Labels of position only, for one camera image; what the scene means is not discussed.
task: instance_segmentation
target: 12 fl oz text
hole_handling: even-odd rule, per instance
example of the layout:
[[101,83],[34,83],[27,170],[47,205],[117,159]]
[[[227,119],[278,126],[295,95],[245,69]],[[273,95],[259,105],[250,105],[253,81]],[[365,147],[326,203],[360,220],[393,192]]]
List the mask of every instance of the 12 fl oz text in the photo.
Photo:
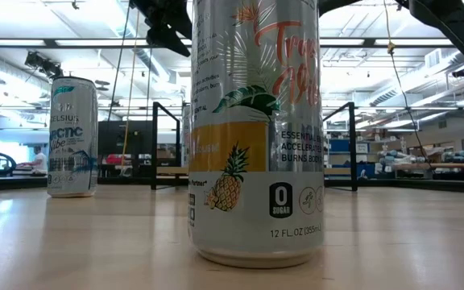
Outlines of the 12 fl oz text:
[[272,238],[294,238],[321,232],[321,224],[318,226],[305,226],[295,229],[270,230]]

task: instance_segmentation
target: celsius can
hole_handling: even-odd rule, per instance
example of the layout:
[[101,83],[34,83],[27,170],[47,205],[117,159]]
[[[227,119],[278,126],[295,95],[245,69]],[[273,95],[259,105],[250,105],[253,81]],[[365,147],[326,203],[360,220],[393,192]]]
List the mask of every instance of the celsius can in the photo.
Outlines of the celsius can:
[[231,266],[304,263],[324,233],[317,1],[193,3],[190,238]]
[[53,81],[48,194],[91,197],[97,185],[97,94],[92,81]]

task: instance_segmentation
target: silver can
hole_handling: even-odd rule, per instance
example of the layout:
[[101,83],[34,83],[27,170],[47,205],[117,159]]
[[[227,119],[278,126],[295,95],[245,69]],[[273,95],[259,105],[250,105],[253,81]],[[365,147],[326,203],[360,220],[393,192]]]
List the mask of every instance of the silver can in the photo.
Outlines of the silver can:
[[90,197],[97,185],[97,93],[92,81],[53,81],[48,194]]
[[190,238],[227,265],[304,263],[324,232],[317,3],[193,3]]

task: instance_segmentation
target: railing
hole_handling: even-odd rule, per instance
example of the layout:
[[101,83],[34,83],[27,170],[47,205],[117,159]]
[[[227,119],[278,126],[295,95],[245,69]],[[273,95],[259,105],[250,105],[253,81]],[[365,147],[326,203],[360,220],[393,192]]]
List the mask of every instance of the railing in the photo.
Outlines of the railing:
[[355,105],[348,102],[339,109],[335,110],[332,114],[323,119],[323,123],[331,119],[335,114],[341,113],[343,110],[348,109],[349,115],[349,151],[350,151],[350,186],[353,192],[358,191],[358,164],[357,164],[357,144],[355,135]]
[[157,134],[159,133],[159,109],[176,121],[176,166],[180,167],[182,164],[182,155],[180,152],[180,120],[156,101],[153,103],[153,130],[151,137],[151,190],[157,189]]

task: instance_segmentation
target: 0 sugar logo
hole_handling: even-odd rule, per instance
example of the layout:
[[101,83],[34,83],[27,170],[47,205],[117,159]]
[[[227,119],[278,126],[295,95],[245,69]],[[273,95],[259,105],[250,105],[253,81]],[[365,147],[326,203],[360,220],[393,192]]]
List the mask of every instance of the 0 sugar logo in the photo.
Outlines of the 0 sugar logo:
[[190,226],[194,226],[194,220],[196,219],[196,196],[194,194],[189,194],[188,196],[188,223]]
[[293,214],[293,187],[286,182],[270,186],[270,215],[274,218],[288,218]]

